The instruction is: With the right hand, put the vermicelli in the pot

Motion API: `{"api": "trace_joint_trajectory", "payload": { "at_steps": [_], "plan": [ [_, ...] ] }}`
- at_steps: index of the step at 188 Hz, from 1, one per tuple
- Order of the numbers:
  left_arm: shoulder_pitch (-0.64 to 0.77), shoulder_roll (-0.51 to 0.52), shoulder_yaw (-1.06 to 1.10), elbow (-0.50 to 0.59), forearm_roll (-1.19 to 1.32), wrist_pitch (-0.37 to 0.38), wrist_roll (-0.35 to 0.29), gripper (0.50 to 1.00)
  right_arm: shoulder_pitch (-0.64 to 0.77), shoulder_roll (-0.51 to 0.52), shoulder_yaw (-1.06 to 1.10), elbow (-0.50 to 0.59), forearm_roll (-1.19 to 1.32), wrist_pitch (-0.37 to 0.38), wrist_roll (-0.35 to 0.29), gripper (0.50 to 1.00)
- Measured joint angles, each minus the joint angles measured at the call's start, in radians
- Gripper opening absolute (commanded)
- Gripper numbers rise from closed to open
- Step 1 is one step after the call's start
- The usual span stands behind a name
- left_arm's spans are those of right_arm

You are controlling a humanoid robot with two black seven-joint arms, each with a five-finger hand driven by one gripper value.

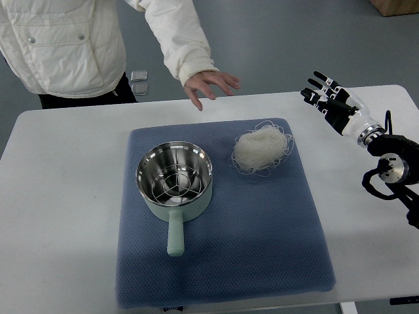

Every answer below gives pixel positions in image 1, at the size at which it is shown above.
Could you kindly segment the white jacket sleeve forearm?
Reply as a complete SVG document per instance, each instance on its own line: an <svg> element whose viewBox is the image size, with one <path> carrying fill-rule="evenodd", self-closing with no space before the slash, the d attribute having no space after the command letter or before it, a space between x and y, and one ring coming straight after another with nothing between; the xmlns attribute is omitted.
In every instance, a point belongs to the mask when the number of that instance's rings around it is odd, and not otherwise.
<svg viewBox="0 0 419 314"><path fill-rule="evenodd" d="M217 71L192 1L128 1L145 14L160 44L164 65L182 85L202 71Z"/></svg>

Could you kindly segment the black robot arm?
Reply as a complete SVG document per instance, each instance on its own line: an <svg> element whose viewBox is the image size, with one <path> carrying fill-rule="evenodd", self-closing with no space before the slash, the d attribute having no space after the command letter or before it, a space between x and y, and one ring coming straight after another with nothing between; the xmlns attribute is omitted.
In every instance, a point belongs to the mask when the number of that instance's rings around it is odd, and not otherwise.
<svg viewBox="0 0 419 314"><path fill-rule="evenodd" d="M418 143L402 135L378 133L368 136L365 146L379 160L374 169L364 174L364 189L382 200L400 200L408 209L408 223L417 228L418 194L409 186L418 184ZM391 194L383 194L371 184L375 175L385 183Z"/></svg>

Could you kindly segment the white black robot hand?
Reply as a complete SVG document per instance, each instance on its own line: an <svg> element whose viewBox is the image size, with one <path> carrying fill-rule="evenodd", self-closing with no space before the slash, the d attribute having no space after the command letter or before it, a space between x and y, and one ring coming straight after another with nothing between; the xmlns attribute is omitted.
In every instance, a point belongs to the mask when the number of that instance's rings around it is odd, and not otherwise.
<svg viewBox="0 0 419 314"><path fill-rule="evenodd" d="M313 88L303 89L301 96L338 134L352 137L359 146L367 147L385 133L381 124L371 118L366 104L351 90L318 71L314 76L316 79L308 79Z"/></svg>

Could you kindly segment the person's bare hand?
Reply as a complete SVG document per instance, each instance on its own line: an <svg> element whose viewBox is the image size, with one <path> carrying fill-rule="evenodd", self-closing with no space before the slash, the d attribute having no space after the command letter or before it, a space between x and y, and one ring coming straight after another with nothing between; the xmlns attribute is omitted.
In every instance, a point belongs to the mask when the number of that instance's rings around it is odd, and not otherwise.
<svg viewBox="0 0 419 314"><path fill-rule="evenodd" d="M184 92L199 110L203 110L203 104L198 97L201 93L210 100L216 100L217 96L211 89L212 86L218 87L226 96L233 96L233 90L239 90L240 79L230 73L220 71L201 71L188 78L183 86Z"/></svg>

